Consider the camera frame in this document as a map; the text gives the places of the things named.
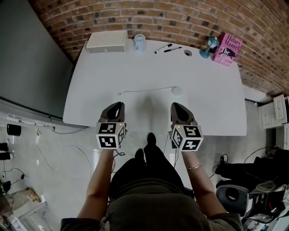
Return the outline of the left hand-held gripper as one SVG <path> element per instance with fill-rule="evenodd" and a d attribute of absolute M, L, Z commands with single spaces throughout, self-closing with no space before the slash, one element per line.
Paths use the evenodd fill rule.
<path fill-rule="evenodd" d="M 101 149 L 119 149 L 125 136 L 125 104 L 116 102 L 102 111 L 96 125 L 96 139 Z"/>

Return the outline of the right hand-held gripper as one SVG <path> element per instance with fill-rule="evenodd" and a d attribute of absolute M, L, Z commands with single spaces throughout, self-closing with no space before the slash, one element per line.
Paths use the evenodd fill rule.
<path fill-rule="evenodd" d="M 193 113 L 182 104 L 173 102 L 170 108 L 172 148 L 180 152 L 195 152 L 204 137 Z"/>

